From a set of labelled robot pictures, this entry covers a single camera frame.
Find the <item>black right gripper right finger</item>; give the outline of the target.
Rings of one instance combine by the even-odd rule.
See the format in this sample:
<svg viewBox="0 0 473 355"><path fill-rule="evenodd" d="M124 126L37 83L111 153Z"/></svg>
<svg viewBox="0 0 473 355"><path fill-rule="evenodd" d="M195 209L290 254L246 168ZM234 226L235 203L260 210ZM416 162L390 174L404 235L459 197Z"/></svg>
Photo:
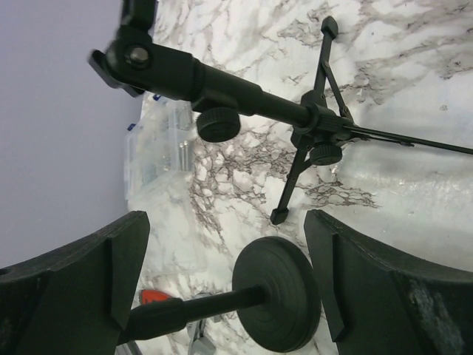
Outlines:
<svg viewBox="0 0 473 355"><path fill-rule="evenodd" d="M470 354L472 273L400 251L314 209L304 234L340 354Z"/></svg>

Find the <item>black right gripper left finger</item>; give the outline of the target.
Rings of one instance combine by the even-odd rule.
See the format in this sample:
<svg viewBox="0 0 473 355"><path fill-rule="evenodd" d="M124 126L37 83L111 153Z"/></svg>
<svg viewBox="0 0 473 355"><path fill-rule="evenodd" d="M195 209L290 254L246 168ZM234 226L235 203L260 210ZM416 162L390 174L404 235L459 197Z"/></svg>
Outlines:
<svg viewBox="0 0 473 355"><path fill-rule="evenodd" d="M1 269L2 354L113 354L149 239L145 212Z"/></svg>

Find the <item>black round-base clip stand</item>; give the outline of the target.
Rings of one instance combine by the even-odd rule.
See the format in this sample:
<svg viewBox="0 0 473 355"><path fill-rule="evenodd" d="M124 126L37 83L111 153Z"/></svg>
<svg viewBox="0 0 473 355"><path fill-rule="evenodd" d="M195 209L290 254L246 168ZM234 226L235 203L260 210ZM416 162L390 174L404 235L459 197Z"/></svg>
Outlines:
<svg viewBox="0 0 473 355"><path fill-rule="evenodd" d="M183 301L193 320L237 312L250 338L277 353L306 346L321 316L312 265L298 246L277 236L244 247L234 265L230 292ZM131 331L128 321L118 343L127 342Z"/></svg>

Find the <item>black tripod shock mount stand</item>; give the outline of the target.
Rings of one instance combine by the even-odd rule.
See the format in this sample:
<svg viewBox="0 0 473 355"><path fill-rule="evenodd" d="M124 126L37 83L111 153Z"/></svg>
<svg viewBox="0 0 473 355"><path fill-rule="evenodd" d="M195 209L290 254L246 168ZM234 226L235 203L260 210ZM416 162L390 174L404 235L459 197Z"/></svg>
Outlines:
<svg viewBox="0 0 473 355"><path fill-rule="evenodd" d="M120 25L105 52L94 50L88 62L111 88L137 97L145 92L187 101L198 114L198 135L209 143L235 138L242 116L260 115L292 126L296 148L278 206L271 212L274 225L283 223L301 173L311 166L329 166L342 158L345 144L362 140L402 146L430 146L471 154L470 148L398 135L355 124L330 67L330 51L338 35L332 16L321 23L323 35L315 83L299 103L293 103L250 81L201 63L190 53L155 44L155 1L124 1Z"/></svg>

